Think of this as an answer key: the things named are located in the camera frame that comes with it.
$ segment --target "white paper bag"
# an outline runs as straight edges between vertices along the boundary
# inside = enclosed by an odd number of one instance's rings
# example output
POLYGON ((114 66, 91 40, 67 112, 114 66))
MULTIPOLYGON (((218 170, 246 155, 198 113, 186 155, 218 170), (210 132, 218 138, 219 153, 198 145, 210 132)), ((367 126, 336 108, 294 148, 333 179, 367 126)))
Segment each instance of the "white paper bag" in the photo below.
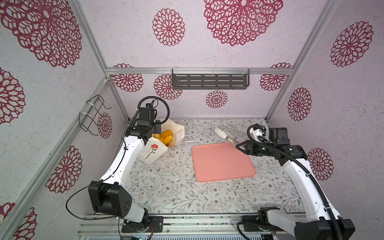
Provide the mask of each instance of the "white paper bag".
POLYGON ((185 137, 185 128, 183 125, 179 125, 172 120, 167 120, 165 123, 161 125, 161 132, 166 130, 172 131, 173 140, 168 144, 167 147, 164 143, 162 143, 157 138, 151 137, 148 139, 147 144, 144 146, 144 149, 139 153, 138 158, 145 161, 148 164, 152 164, 156 159, 158 159, 161 155, 171 150, 173 147, 183 142, 185 137))

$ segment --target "red floral medallion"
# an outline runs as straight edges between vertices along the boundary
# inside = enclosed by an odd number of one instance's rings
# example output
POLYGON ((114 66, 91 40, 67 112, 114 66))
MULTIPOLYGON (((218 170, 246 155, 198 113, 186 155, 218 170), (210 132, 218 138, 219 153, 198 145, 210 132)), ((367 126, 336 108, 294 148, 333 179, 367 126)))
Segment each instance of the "red floral medallion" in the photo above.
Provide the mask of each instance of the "red floral medallion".
POLYGON ((108 113, 102 113, 97 121, 97 129, 102 138, 107 138, 112 133, 112 120, 108 113))
POLYGON ((289 116, 295 121, 303 120, 310 112, 312 99, 310 92, 305 88, 294 90, 288 101, 289 116))
POLYGON ((0 0, 0 16, 38 60, 66 68, 80 57, 80 29, 66 0, 0 0))
POLYGON ((372 26, 368 22, 355 22, 336 38, 331 49, 331 61, 338 67, 351 65, 361 58, 372 42, 372 26))
POLYGON ((78 149, 70 146, 45 186, 51 192, 64 193, 68 191, 79 179, 83 167, 82 161, 78 149))
POLYGON ((184 37, 183 19, 173 9, 164 8, 158 11, 152 24, 156 38, 166 46, 174 46, 184 37))
MULTIPOLYGON (((290 68, 289 63, 278 63, 272 66, 273 68, 290 68)), ((285 74, 263 74, 260 79, 260 86, 268 91, 279 89, 283 84, 287 75, 285 74)))
MULTIPOLYGON (((115 68, 133 68, 129 64, 119 63, 115 68)), ((119 88, 127 92, 136 92, 143 87, 143 78, 141 74, 114 74, 111 75, 113 82, 119 88)))
POLYGON ((244 45, 266 32, 283 0, 204 0, 207 28, 221 43, 244 45))
POLYGON ((4 221, 10 210, 15 205, 14 202, 7 202, 6 204, 0 207, 0 224, 4 221))
POLYGON ((24 217, 21 225, 17 228, 13 235, 13 240, 30 240, 35 235, 35 229, 37 226, 37 214, 35 208, 31 207, 28 211, 28 215, 24 217))
POLYGON ((155 92, 164 99, 176 99, 182 93, 183 90, 175 90, 172 88, 172 76, 169 74, 163 74, 155 79, 153 85, 155 92))
POLYGON ((23 87, 9 72, 0 68, 0 124, 18 118, 24 106, 23 87))
POLYGON ((211 108, 220 108, 228 101, 228 95, 224 91, 215 90, 205 98, 205 102, 211 108))
POLYGON ((324 149, 314 148, 308 153, 308 161, 318 180, 327 180, 333 174, 333 161, 324 149))

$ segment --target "pink cutting board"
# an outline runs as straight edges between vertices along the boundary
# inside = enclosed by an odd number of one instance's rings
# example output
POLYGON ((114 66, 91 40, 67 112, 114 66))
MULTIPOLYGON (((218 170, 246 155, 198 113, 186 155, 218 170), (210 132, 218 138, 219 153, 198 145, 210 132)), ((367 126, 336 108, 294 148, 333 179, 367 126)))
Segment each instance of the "pink cutting board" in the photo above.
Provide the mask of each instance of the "pink cutting board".
POLYGON ((192 156, 198 182, 253 177, 256 174, 249 156, 230 142, 194 146, 192 156))

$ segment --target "table surface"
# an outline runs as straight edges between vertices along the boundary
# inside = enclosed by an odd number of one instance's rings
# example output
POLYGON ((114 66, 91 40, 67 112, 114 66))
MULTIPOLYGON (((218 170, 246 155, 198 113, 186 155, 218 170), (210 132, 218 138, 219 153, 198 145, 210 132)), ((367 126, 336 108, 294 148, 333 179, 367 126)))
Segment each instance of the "table surface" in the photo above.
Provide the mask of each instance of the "table surface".
POLYGON ((238 142, 247 139, 248 126, 260 119, 175 120, 185 134, 197 138, 183 143, 148 165, 137 159, 126 183, 135 203, 149 213, 250 213, 276 206, 286 212, 304 207, 289 175, 272 157, 251 156, 254 177, 199 183, 191 149, 195 145, 225 142, 215 128, 229 131, 238 142))

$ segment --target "black wire rack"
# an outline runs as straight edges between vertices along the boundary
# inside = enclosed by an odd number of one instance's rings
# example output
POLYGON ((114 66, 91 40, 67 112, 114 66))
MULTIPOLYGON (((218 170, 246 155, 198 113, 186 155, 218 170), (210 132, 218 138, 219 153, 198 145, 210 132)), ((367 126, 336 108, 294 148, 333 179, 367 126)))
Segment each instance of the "black wire rack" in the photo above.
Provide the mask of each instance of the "black wire rack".
POLYGON ((86 101, 86 103, 88 103, 88 104, 90 104, 90 105, 92 105, 92 107, 89 109, 89 111, 88 112, 81 112, 81 113, 79 113, 79 127, 82 129, 82 130, 84 130, 85 132, 90 132, 92 135, 94 135, 94 136, 98 136, 99 134, 93 134, 92 132, 91 132, 91 130, 89 129, 90 127, 91 127, 91 124, 92 123, 94 123, 96 126, 98 126, 97 125, 97 123, 95 122, 95 117, 97 116, 97 114, 99 114, 99 115, 101 115, 101 113, 100 113, 100 109, 101 109, 101 107, 104 107, 105 109, 111 109, 112 107, 110 107, 110 108, 107 108, 105 105, 104 105, 104 99, 103 99, 103 97, 102 96, 100 96, 99 94, 98 95, 95 95, 94 97, 92 97, 92 98, 90 98, 88 101, 86 101), (97 103, 98 102, 100 102, 101 104, 100 104, 100 106, 97 108, 97 107, 95 107, 95 105, 97 105, 97 103), (96 110, 96 113, 95 113, 95 115, 92 117, 91 115, 90 115, 90 112, 91 112, 91 110, 92 109, 95 109, 96 110), (91 121, 90 121, 90 123, 88 124, 88 126, 86 126, 86 125, 84 125, 83 123, 86 121, 86 119, 90 119, 91 121))

